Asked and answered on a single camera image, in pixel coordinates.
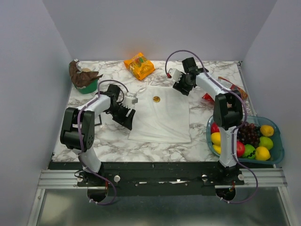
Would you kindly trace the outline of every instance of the red snack bag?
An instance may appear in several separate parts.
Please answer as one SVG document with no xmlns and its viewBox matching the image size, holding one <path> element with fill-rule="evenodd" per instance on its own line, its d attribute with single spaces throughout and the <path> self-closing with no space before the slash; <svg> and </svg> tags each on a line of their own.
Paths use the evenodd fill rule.
<svg viewBox="0 0 301 226">
<path fill-rule="evenodd" d="M 241 89 L 240 87 L 234 85 L 232 82 L 230 82 L 229 80 L 223 78 L 223 77 L 218 77 L 217 79 L 219 81 L 220 84 L 222 84 L 223 86 L 231 89 L 231 90 L 238 90 L 240 92 L 240 95 L 241 95 L 241 98 L 243 100 L 247 99 L 248 98 L 248 95 L 247 93 Z M 211 101 L 211 102 L 214 102 L 214 100 L 211 98 L 211 96 L 209 96 L 208 93 L 206 93 L 205 95 L 203 95 L 202 97 L 203 99 L 205 100 L 208 100 L 208 101 Z"/>
</svg>

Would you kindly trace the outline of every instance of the gray floor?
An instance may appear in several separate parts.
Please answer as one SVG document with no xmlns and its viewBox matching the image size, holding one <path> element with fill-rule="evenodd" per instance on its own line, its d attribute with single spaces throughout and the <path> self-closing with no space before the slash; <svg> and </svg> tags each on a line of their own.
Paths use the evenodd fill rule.
<svg viewBox="0 0 301 226">
<path fill-rule="evenodd" d="M 238 190 L 237 199 L 253 189 Z M 261 188 L 253 200 L 229 205 L 211 196 L 120 197 L 96 206 L 85 190 L 49 190 L 39 226 L 286 226 L 277 188 Z"/>
</svg>

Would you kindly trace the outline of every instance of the fruit basket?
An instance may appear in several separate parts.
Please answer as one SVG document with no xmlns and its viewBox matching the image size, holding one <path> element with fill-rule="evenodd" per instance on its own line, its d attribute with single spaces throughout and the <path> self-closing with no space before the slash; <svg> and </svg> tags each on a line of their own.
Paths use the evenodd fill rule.
<svg viewBox="0 0 301 226">
<path fill-rule="evenodd" d="M 207 123 L 206 128 L 206 138 L 209 149 L 217 156 L 220 156 L 215 149 L 213 148 L 213 143 L 211 141 L 211 126 L 213 124 L 213 116 L 210 117 Z M 280 138 L 280 131 L 278 126 L 271 120 L 263 117 L 248 116 L 248 123 L 254 123 L 256 126 L 269 125 L 274 129 L 274 134 L 269 138 L 273 142 L 273 147 L 269 150 L 270 158 L 266 161 L 260 161 L 256 159 L 248 158 L 238 158 L 241 162 L 253 162 L 253 163 L 262 163 L 262 164 L 277 164 L 280 163 L 284 158 L 284 148 L 282 147 L 282 142 Z"/>
</svg>

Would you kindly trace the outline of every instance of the red apple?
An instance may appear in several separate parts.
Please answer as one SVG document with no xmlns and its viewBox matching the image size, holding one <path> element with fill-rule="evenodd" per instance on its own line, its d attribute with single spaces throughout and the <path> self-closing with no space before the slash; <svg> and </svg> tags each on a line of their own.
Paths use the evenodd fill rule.
<svg viewBox="0 0 301 226">
<path fill-rule="evenodd" d="M 245 153 L 245 146 L 240 141 L 237 141 L 236 153 L 238 158 L 240 158 Z"/>
<path fill-rule="evenodd" d="M 218 126 L 216 125 L 216 123 L 215 122 L 212 123 L 212 125 L 211 125 L 211 134 L 219 132 L 219 131 L 220 131 L 220 129 L 218 128 Z"/>
</svg>

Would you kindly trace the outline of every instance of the green bucket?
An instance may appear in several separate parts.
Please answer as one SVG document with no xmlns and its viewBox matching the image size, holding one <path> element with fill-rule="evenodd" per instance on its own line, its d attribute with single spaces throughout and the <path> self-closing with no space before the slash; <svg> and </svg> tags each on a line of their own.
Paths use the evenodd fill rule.
<svg viewBox="0 0 301 226">
<path fill-rule="evenodd" d="M 93 93 L 94 91 L 97 90 L 97 80 L 94 80 L 90 85 L 88 85 L 85 88 L 78 88 L 78 87 L 75 88 L 82 94 Z"/>
</svg>

